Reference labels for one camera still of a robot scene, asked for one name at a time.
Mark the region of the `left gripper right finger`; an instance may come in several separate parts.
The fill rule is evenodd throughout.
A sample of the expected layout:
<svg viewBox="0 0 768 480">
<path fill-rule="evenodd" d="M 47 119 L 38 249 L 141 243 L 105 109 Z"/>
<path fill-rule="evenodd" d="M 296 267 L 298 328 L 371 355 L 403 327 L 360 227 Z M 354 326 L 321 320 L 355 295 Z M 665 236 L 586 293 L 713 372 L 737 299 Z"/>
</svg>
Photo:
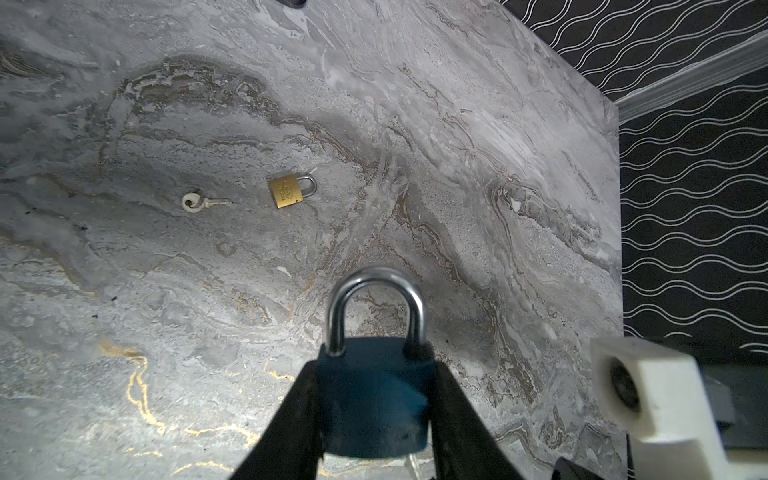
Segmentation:
<svg viewBox="0 0 768 480">
<path fill-rule="evenodd" d="M 429 395 L 432 449 L 438 479 L 520 479 L 522 475 L 441 361 Z"/>
</svg>

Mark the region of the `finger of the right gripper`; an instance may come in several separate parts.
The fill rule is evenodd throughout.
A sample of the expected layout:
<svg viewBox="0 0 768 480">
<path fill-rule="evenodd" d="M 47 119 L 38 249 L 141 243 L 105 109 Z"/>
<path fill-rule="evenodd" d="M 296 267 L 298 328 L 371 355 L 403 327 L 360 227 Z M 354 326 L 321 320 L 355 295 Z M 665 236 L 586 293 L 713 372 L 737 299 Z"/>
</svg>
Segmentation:
<svg viewBox="0 0 768 480">
<path fill-rule="evenodd" d="M 560 457 L 554 465 L 551 480 L 603 480 L 603 478 L 564 457 Z"/>
</svg>

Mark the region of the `blue padlock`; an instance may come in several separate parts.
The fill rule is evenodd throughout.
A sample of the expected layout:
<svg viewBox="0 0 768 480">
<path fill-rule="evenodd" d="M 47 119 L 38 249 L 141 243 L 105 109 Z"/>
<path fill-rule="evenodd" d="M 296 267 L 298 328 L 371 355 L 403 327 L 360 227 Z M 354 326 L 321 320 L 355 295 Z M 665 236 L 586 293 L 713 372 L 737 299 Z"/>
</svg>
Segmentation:
<svg viewBox="0 0 768 480">
<path fill-rule="evenodd" d="M 346 338 L 347 303 L 357 291 L 375 285 L 392 288 L 405 300 L 405 336 Z M 317 358 L 324 450 L 357 459 L 403 457 L 424 450 L 435 366 L 426 338 L 424 301 L 406 274 L 373 266 L 339 281 L 331 293 L 325 341 Z"/>
</svg>

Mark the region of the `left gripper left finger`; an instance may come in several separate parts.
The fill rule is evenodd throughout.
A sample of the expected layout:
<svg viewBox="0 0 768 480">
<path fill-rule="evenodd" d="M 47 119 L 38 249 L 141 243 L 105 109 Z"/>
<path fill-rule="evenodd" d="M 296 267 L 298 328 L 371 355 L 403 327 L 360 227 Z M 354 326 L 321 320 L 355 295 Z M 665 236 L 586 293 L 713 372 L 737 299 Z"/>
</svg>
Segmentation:
<svg viewBox="0 0 768 480">
<path fill-rule="evenodd" d="M 317 363 L 306 363 L 233 479 L 314 479 L 323 456 Z"/>
</svg>

